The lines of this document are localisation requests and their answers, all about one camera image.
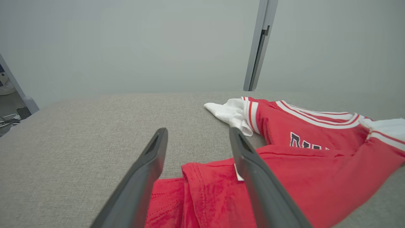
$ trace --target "red garment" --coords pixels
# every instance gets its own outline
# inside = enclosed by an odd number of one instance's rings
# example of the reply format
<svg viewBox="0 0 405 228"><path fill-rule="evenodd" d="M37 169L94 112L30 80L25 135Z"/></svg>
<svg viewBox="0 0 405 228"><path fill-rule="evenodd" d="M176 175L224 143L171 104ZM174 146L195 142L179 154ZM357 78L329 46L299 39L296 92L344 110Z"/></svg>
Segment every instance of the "red garment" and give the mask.
<svg viewBox="0 0 405 228"><path fill-rule="evenodd" d="M249 125L273 144L256 151L314 227L340 222L405 161L403 141L378 131L366 140L363 116L248 99ZM182 179L156 181L145 227L255 227L233 163L188 163Z"/></svg>

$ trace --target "gray floor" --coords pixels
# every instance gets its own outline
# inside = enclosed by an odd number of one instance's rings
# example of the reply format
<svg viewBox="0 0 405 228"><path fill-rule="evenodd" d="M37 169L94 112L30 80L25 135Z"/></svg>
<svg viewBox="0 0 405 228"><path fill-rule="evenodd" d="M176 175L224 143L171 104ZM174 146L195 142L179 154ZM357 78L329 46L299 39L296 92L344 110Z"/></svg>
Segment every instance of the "gray floor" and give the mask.
<svg viewBox="0 0 405 228"><path fill-rule="evenodd" d="M10 114L17 114L17 108L25 106L23 100L17 92L0 96L0 116L7 116ZM10 126L0 129L0 137L7 133Z"/></svg>

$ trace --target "gray wall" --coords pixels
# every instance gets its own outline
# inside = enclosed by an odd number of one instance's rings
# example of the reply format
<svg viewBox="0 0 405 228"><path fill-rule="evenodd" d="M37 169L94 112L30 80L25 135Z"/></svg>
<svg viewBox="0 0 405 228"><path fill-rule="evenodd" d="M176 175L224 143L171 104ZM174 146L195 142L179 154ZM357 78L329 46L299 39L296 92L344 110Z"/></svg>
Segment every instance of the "gray wall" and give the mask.
<svg viewBox="0 0 405 228"><path fill-rule="evenodd" d="M404 0L279 0L258 90L405 97Z"/></svg>
<svg viewBox="0 0 405 228"><path fill-rule="evenodd" d="M2 0L0 54L40 108L108 93L242 90L259 0Z"/></svg>

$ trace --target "gray fabric surface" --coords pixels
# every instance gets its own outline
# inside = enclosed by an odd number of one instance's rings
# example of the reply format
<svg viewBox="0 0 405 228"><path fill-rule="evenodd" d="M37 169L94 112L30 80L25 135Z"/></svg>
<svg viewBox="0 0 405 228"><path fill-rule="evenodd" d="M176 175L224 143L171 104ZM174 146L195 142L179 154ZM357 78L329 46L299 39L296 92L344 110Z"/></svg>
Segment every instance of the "gray fabric surface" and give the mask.
<svg viewBox="0 0 405 228"><path fill-rule="evenodd" d="M405 116L399 98L315 92L131 94L63 101L0 138L0 227L88 227L160 127L169 131L161 178L181 177L187 162L230 158L228 126L203 104L240 96L374 119ZM256 148L264 145L258 135L249 141ZM403 227L404 215L401 168L338 227Z"/></svg>

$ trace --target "printed lettering on shirt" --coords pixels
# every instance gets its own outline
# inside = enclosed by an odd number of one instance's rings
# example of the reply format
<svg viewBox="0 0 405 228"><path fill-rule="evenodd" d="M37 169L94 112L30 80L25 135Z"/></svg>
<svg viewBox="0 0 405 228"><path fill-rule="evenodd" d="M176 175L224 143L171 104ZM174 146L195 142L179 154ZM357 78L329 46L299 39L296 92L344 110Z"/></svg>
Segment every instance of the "printed lettering on shirt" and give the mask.
<svg viewBox="0 0 405 228"><path fill-rule="evenodd" d="M293 132L290 135L291 143L290 146L300 147L300 137Z"/></svg>
<svg viewBox="0 0 405 228"><path fill-rule="evenodd" d="M312 144L308 141L302 140L302 144L300 144L301 137L298 134L295 134L294 132L290 132L290 146L294 147L302 147L302 148L312 148L316 150L321 150L322 146Z"/></svg>

